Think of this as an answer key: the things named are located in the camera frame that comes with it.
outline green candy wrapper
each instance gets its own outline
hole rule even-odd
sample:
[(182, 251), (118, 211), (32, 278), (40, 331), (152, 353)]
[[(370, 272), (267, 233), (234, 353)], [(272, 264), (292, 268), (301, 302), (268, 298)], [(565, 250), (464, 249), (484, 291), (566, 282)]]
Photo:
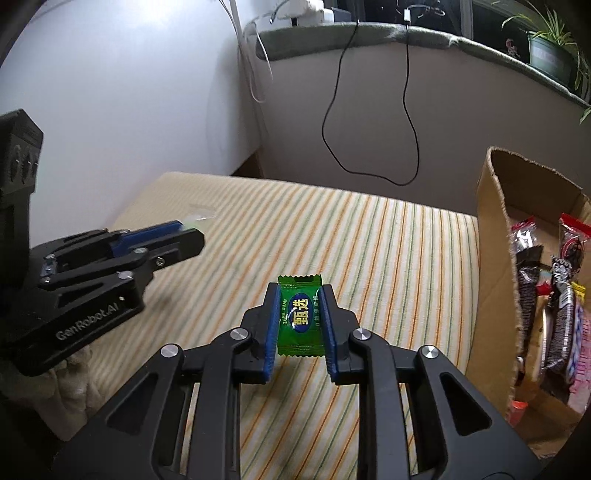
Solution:
[(279, 277), (281, 317), (277, 353), (293, 356), (323, 356), (318, 290), (320, 275)]

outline cardboard flap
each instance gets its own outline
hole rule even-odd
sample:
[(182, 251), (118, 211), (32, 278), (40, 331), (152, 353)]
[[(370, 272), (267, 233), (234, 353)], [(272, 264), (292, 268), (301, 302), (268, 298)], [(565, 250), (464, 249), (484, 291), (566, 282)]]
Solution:
[(499, 148), (489, 149), (489, 158), (507, 206), (558, 226), (563, 212), (578, 217), (585, 204), (581, 188), (553, 168)]
[(478, 312), (467, 378), (499, 412), (512, 398), (521, 349), (521, 309), (505, 197), (489, 149), (478, 182), (480, 280)]

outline blue oval label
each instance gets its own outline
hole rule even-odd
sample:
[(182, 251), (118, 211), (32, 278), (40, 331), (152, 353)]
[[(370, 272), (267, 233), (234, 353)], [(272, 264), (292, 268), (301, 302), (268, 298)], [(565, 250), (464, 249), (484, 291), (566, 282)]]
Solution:
[(296, 293), (287, 305), (287, 320), (298, 333), (310, 328), (314, 318), (314, 306), (311, 298), (305, 293)]

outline white wall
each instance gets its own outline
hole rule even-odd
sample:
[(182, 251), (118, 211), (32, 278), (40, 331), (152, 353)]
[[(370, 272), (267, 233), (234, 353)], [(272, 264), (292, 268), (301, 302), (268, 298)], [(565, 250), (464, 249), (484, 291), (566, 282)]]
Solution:
[[(268, 130), (262, 166), (273, 179), (375, 193), (476, 212), (486, 149), (509, 148), (557, 168), (591, 193), (591, 122), (582, 107), (521, 73), (457, 50), (410, 47), (407, 106), (418, 132), (421, 169), (407, 187), (341, 170), (320, 136), (340, 51), (274, 61), (262, 111)], [(264, 75), (266, 65), (257, 61)], [(405, 45), (353, 48), (343, 59), (326, 137), (351, 170), (410, 179), (416, 153), (402, 109)]]
[(259, 144), (217, 0), (50, 0), (0, 69), (0, 112), (45, 133), (32, 244), (108, 226), (170, 170), (229, 174)]

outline plant pot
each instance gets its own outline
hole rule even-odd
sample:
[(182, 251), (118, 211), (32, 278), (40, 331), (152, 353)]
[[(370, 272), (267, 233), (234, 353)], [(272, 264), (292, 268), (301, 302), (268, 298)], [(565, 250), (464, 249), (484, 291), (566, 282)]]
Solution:
[(576, 65), (573, 56), (563, 47), (532, 34), (530, 38), (530, 65), (556, 82), (568, 87)]

